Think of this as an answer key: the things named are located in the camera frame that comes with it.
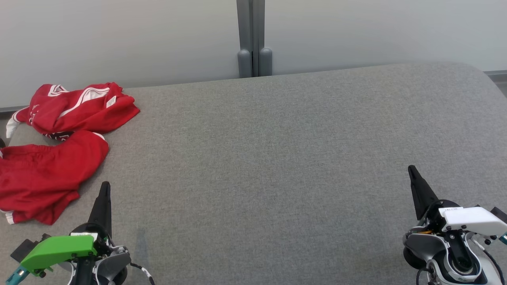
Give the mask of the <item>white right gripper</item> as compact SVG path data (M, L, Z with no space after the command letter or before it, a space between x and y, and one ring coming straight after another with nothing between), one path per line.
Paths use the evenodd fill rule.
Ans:
M416 166L408 166L408 175L416 219L423 228L436 234L449 231L480 235L506 233L506 222L481 206L462 207L449 200L438 200Z

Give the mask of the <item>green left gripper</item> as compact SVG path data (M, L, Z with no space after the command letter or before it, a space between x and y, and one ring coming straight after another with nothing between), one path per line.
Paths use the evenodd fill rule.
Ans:
M29 239L20 245L20 281L33 275L46 277L53 266L69 271L69 285L111 285L112 267L111 185L101 184L88 222L69 235L43 234L40 241Z

